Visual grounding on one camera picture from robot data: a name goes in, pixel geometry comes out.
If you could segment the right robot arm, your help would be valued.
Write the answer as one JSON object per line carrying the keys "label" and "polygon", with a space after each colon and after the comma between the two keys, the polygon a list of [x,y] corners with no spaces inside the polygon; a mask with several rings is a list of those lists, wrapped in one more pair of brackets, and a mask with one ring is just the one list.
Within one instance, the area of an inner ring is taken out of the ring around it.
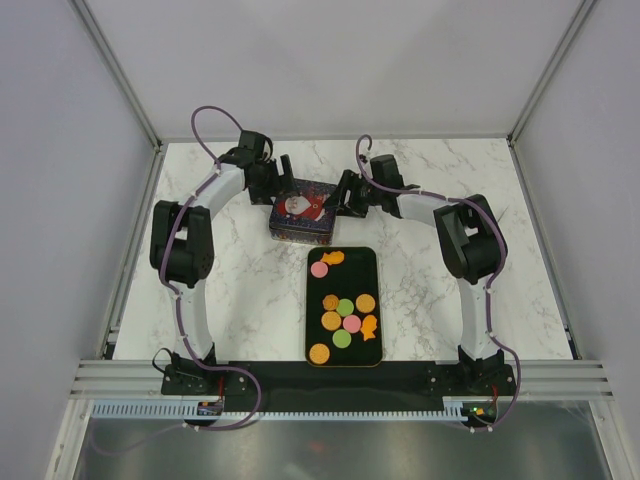
{"label": "right robot arm", "polygon": [[358,157],[358,172],[346,170],[325,201],[339,216],[364,218],[378,206],[395,218],[433,227],[448,272],[457,279],[462,335],[457,382],[469,394],[491,386],[493,369],[504,363],[504,348],[492,327],[491,286],[504,268],[508,249],[486,197],[446,197],[406,185],[395,157],[381,155],[368,166]]}

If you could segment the black rectangular tray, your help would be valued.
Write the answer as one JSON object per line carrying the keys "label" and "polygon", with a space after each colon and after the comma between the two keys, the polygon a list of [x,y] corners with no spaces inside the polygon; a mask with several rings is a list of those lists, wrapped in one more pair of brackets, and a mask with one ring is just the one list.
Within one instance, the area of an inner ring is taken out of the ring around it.
{"label": "black rectangular tray", "polygon": [[383,359],[377,255],[316,247],[307,256],[304,349],[320,368],[370,368]]}

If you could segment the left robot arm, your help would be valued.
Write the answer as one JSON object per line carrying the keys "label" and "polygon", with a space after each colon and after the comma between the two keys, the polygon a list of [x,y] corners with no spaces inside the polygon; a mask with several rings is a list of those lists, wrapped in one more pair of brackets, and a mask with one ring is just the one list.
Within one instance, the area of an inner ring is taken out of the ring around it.
{"label": "left robot arm", "polygon": [[289,157],[275,160],[272,154],[270,138],[243,130],[238,144],[214,158],[208,175],[182,202],[161,200],[153,209],[150,263],[173,299],[174,352],[193,361],[183,380],[197,394],[210,393],[219,380],[205,292],[215,259],[212,221],[242,192],[253,205],[272,205],[298,191]]}

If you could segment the square cookie tin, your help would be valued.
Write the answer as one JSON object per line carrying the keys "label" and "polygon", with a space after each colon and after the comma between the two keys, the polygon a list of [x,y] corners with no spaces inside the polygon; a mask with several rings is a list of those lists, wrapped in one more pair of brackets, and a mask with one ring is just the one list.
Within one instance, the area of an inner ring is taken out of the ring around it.
{"label": "square cookie tin", "polygon": [[311,226],[303,224],[270,223],[271,238],[279,241],[309,244],[316,246],[330,245],[333,239],[334,226]]}

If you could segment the gold tin lid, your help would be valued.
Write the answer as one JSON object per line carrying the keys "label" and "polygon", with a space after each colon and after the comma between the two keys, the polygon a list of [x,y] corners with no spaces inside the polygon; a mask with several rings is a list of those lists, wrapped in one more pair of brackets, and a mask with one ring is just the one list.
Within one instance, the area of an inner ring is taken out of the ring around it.
{"label": "gold tin lid", "polygon": [[335,213],[324,206],[335,184],[297,179],[298,196],[283,195],[274,201],[270,223],[335,226]]}

